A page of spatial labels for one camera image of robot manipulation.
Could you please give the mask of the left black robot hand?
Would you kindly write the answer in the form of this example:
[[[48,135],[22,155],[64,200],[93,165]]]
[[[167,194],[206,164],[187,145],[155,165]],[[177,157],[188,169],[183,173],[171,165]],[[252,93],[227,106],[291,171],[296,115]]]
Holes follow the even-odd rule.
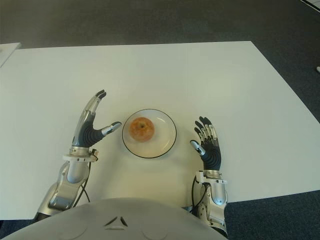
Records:
[[[104,128],[94,129],[97,107],[106,95],[107,92],[104,89],[97,92],[84,107],[73,135],[73,147],[90,148],[122,125],[121,122],[116,121]]]

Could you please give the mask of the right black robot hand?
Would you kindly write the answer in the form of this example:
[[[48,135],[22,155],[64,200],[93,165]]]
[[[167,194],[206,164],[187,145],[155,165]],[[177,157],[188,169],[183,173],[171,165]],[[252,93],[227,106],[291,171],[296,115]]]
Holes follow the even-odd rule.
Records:
[[[191,140],[191,146],[198,152],[204,170],[219,171],[222,162],[222,155],[216,130],[207,117],[199,117],[199,121],[194,122],[200,142]]]

